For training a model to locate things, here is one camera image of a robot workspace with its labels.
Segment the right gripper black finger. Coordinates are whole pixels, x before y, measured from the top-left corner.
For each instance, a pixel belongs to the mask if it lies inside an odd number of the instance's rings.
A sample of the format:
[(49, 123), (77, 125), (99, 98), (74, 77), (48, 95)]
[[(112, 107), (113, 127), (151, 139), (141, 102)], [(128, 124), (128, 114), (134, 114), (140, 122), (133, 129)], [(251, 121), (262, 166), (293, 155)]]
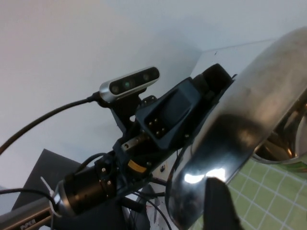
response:
[(209, 177), (205, 184), (204, 230), (242, 230), (227, 185), (218, 178)]

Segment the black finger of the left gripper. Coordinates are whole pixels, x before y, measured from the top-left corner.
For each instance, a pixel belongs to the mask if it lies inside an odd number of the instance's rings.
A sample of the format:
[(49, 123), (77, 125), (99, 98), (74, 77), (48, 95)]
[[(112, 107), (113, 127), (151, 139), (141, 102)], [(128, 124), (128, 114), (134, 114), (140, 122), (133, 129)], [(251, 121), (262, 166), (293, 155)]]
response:
[(219, 102), (234, 79), (220, 64), (214, 64), (193, 79), (193, 85), (203, 98), (205, 110), (210, 111)]

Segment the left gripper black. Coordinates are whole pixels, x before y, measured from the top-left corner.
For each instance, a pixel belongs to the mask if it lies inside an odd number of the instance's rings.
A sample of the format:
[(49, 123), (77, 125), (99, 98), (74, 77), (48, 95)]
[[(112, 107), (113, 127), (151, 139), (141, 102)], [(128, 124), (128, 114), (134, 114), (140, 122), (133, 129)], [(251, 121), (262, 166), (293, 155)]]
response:
[(200, 103), (201, 94), (189, 77), (138, 109), (136, 120), (142, 130), (125, 130), (113, 146), (119, 192), (143, 187), (152, 172), (186, 144)]

